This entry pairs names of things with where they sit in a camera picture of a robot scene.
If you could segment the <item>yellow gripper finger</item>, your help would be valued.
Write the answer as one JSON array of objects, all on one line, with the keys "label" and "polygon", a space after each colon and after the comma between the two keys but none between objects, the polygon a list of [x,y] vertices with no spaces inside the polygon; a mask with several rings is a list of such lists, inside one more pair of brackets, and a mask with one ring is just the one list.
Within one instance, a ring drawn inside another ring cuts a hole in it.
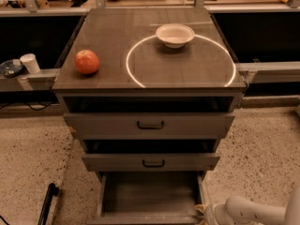
[{"label": "yellow gripper finger", "polygon": [[195,209],[202,213],[204,216],[208,215],[208,205],[207,204],[196,204]]}]

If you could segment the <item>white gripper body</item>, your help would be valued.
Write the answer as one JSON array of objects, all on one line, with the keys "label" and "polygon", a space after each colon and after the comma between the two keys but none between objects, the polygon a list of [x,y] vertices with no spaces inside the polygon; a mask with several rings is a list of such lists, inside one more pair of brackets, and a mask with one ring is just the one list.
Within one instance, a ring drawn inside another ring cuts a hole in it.
[{"label": "white gripper body", "polygon": [[228,214],[224,203],[210,203],[204,210],[208,225],[229,225]]}]

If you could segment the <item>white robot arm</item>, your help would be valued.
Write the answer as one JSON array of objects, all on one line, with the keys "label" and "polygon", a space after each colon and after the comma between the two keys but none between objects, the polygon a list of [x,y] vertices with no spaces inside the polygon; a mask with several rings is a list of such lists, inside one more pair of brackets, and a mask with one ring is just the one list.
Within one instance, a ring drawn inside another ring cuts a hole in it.
[{"label": "white robot arm", "polygon": [[225,203],[197,204],[203,213],[202,225],[300,225],[300,187],[287,207],[255,203],[241,196],[231,196]]}]

